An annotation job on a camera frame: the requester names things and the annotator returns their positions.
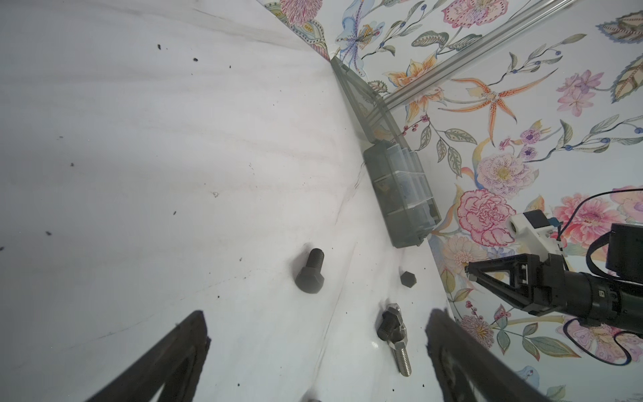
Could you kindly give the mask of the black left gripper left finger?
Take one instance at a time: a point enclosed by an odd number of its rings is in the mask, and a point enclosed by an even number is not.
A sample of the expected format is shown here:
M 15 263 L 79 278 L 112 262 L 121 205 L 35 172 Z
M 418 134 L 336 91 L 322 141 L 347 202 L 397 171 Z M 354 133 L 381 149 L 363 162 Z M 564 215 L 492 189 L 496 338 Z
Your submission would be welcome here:
M 90 401 L 191 401 L 211 339 L 202 311 L 177 324 Z

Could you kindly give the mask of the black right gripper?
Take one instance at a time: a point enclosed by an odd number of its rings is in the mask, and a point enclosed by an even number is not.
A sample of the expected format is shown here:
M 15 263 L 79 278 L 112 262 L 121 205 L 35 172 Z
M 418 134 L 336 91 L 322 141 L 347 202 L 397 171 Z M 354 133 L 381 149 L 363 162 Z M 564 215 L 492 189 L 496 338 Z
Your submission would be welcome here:
M 542 316 L 552 312 L 569 314 L 589 327 L 605 324 L 642 333 L 642 227 L 613 224 L 608 233 L 592 243 L 585 254 L 589 272 L 564 268 L 564 257 L 536 256 L 524 268 L 522 255 L 471 262 L 467 277 L 498 296 L 513 308 Z M 508 285 L 521 281 L 522 289 Z

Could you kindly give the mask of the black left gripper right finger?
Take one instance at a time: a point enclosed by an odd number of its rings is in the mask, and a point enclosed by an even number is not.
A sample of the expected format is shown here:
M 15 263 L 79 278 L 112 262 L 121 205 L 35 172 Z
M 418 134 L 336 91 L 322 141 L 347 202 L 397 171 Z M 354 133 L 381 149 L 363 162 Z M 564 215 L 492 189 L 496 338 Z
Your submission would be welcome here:
M 431 311 L 427 353 L 445 401 L 546 401 L 449 315 Z

